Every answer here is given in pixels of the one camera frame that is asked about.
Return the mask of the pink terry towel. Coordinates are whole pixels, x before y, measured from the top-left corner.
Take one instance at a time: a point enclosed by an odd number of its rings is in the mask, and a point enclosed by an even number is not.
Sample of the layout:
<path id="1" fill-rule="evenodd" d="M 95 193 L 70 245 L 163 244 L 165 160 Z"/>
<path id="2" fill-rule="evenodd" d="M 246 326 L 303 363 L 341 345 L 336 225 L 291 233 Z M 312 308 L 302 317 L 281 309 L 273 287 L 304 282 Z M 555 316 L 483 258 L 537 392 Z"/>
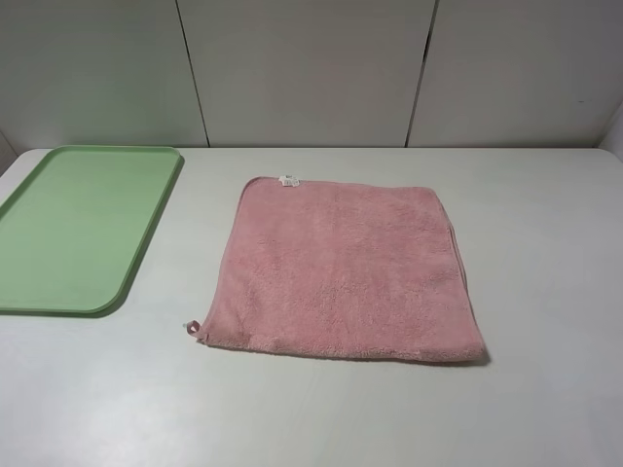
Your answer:
<path id="1" fill-rule="evenodd" d="M 422 187 L 251 179 L 203 322 L 210 347 L 328 359 L 486 353 L 449 217 Z"/>

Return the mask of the green plastic tray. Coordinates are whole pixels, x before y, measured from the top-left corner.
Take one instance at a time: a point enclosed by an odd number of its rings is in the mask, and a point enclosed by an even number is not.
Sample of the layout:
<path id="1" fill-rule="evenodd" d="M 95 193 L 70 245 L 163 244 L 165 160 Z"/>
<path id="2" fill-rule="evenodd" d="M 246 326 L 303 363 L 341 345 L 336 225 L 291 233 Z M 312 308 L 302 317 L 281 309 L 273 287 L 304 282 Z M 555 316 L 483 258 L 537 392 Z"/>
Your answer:
<path id="1" fill-rule="evenodd" d="M 183 164 L 168 147 L 51 150 L 1 205 L 2 313 L 110 313 L 129 290 Z"/>

